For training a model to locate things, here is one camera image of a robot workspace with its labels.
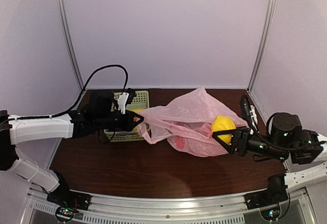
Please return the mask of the yellow lemon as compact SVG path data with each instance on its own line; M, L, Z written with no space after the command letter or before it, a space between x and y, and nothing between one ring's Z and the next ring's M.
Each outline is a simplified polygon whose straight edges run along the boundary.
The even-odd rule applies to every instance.
M226 116L218 115L212 123L212 133L220 131L229 131L236 129L235 123ZM232 134L222 134L218 138L222 140L225 144L230 144L232 139Z

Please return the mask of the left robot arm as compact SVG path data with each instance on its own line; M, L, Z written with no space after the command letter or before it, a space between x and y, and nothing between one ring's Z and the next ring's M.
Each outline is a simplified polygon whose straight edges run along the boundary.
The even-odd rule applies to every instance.
M1 170L11 171L39 185L53 200L70 205L74 196L64 177L38 166L17 149L22 142L50 138L82 138L100 130L131 132L144 118L127 110L135 93L123 92L118 99L112 92L92 92L81 110L71 109L59 115L9 115L1 111Z

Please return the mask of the right circuit board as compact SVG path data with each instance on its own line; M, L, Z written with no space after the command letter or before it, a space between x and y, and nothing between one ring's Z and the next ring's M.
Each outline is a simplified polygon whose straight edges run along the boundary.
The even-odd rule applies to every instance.
M279 206L260 209L260 215L265 221L275 221L281 215L281 208Z

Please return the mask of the green perforated plastic basket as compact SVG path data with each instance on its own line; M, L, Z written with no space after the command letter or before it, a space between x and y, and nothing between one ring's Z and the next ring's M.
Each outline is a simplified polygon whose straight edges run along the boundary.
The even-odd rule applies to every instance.
M136 91L135 94L136 96L133 98L132 103L127 105L126 110L132 111L133 109L147 109L150 107L148 91ZM108 138L109 142L134 142L144 140L138 131L113 133L108 130L104 130L104 134Z

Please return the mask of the aluminium frame post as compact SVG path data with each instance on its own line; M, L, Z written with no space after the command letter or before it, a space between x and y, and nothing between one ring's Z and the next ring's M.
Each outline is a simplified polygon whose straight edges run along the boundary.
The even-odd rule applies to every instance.
M265 14L264 25L263 25L263 29L262 29L260 42L259 42L259 48L257 51L257 55L256 55L254 67L252 70L252 74L250 77L250 81L249 81L249 84L247 87L248 93L251 93L253 91L255 81L259 74L260 65L263 60L265 48L266 48L267 41L268 41L269 31L270 31L271 24L272 24L273 17L274 17L276 1L277 0L268 0L267 1L266 14Z
M73 45L73 40L72 40L71 32L69 29L65 1L57 0L57 4L58 4L59 16L60 16L62 30L63 30L63 37L64 37L65 45L67 48L67 52L68 52L68 57L69 57L78 87L80 90L82 90L82 88L84 86L84 82L81 77L81 72L80 72L78 62L77 62L76 53L75 53L74 45Z

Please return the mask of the circuit board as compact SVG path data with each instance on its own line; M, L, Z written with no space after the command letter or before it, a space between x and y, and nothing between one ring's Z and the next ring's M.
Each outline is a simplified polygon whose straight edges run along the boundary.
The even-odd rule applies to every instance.
M55 210L55 217L59 222L68 222L75 217L76 213L78 213L77 210L68 207L58 207Z
M260 215L265 221L275 221L281 215L281 208L279 206L260 209Z

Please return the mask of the left aluminium frame post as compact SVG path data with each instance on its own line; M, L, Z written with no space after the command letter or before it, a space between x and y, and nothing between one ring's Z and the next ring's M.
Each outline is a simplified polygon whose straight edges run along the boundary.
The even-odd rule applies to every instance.
M82 90L82 88L84 86L84 82L81 77L81 72L80 72L78 62L77 62L76 53L75 53L74 45L73 45L73 40L72 40L71 32L69 29L65 1L57 0L57 4L58 4L59 16L60 16L62 30L63 30L63 37L64 37L65 45L67 48L67 52L68 52L68 57L69 57L78 87L80 90Z

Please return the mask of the right aluminium frame post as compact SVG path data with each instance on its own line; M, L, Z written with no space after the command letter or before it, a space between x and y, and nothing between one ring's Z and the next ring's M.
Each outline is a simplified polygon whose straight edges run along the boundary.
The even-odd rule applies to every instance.
M249 84L247 87L248 93L251 93L253 91L255 81L259 74L260 65L263 60L265 48L266 48L267 41L268 41L269 31L270 31L271 24L272 24L273 17L274 17L276 1L277 0L268 0L267 1L266 14L265 14L264 25L263 25L263 29L262 29L260 42L259 42L259 48L257 51L257 55L256 55L254 67L252 70L252 74L250 77L250 81L249 81Z

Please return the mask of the pink plastic bag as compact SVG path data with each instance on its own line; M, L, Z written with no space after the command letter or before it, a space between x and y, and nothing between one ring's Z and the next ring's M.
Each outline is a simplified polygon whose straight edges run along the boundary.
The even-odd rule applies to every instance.
M144 121L137 126L138 133L149 143L162 140L177 151L197 157L225 155L227 151L212 138L212 123L222 115L245 127L245 120L218 101L201 87L181 95L166 106L139 111Z

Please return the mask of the front aluminium rail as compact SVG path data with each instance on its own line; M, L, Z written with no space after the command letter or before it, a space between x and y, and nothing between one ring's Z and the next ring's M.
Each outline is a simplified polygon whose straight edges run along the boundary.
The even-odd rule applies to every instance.
M87 210L70 223L271 223L268 213L281 208L276 223L316 223L304 189L277 206L248 209L244 193L191 198L128 198L91 194Z

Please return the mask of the left circuit board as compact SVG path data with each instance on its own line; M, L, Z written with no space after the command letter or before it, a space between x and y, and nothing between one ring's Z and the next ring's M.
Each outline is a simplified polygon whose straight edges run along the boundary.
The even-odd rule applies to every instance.
M75 217L76 213L78 213L77 210L68 207L58 207L55 210L55 217L59 222L68 222Z

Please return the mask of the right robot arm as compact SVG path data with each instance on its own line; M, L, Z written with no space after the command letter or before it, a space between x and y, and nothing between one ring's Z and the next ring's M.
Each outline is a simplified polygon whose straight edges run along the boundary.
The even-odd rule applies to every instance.
M297 115L273 114L266 125L266 133L259 133L249 115L248 127L237 127L228 117L217 116L212 123L212 138L229 154L243 157L247 153L263 160L275 159L304 165L319 161L320 164L302 171L271 176L267 189L262 193L266 204L273 204L284 192L326 181L326 137L304 130Z

